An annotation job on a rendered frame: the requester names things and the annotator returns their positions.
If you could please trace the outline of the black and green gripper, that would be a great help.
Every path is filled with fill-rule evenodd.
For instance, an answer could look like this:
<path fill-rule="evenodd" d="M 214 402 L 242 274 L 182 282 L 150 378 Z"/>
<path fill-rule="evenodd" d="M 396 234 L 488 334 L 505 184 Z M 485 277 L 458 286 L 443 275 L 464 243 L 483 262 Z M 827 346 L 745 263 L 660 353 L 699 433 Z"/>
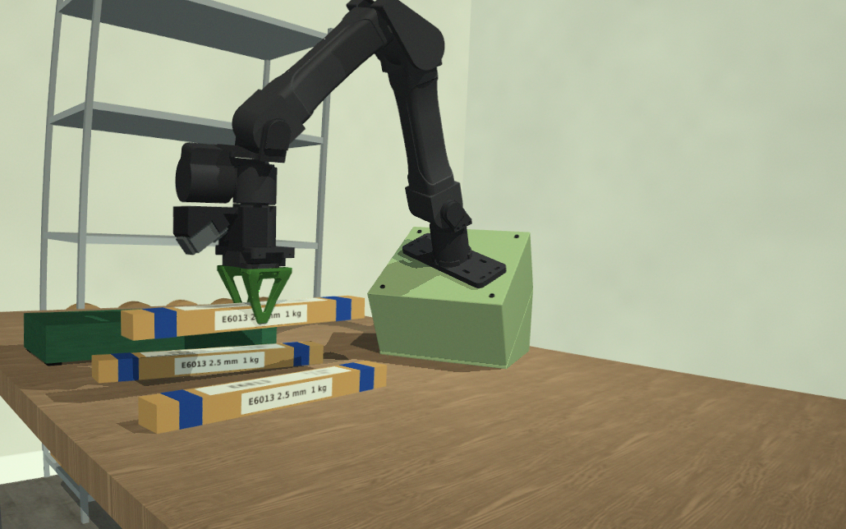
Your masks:
<path fill-rule="evenodd" d="M 228 290 L 233 303 L 241 303 L 234 276 L 242 276 L 247 291 L 247 302 L 251 303 L 257 324 L 266 324 L 281 291 L 292 274 L 286 266 L 286 258 L 295 258 L 295 247 L 276 246 L 277 206 L 260 205 L 267 208 L 267 247 L 233 247 L 215 245 L 215 255 L 223 255 L 223 265 L 217 271 Z M 262 312 L 259 298 L 263 279 L 274 278 L 269 300 Z M 259 281 L 258 281 L 259 280 Z"/>

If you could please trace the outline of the tan welding electrode pack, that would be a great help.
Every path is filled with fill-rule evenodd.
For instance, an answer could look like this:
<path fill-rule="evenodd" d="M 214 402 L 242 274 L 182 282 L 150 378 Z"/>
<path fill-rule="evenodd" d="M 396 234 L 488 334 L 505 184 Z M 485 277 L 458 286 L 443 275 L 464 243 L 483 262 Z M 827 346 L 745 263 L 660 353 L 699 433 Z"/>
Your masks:
<path fill-rule="evenodd" d="M 121 334 L 133 341 L 365 318 L 365 298 L 277 300 L 266 324 L 249 302 L 121 310 Z"/>
<path fill-rule="evenodd" d="M 139 425 L 156 434 L 386 386 L 387 366 L 359 361 L 138 397 Z"/>
<path fill-rule="evenodd" d="M 92 355 L 98 383 L 199 376 L 245 370 L 323 364 L 324 345 L 314 342 Z"/>

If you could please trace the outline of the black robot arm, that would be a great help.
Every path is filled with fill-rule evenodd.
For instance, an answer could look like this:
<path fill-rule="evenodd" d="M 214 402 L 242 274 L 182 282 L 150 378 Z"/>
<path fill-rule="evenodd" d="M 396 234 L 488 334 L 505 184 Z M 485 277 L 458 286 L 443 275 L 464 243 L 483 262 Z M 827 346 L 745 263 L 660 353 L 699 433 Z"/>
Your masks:
<path fill-rule="evenodd" d="M 468 243 L 472 221 L 449 166 L 439 111 L 444 37 L 399 0 L 351 0 L 346 6 L 349 12 L 329 34 L 239 106 L 232 118 L 235 145 L 182 146 L 175 177 L 181 202 L 226 204 L 233 197 L 233 203 L 256 208 L 173 206 L 173 234 L 186 255 L 217 240 L 219 246 L 267 247 L 267 208 L 260 205 L 277 204 L 278 170 L 269 162 L 285 163 L 288 146 L 315 109 L 375 54 L 398 106 L 408 210 L 430 223 L 430 233 L 404 245 L 403 254 L 483 288 L 507 270 Z"/>

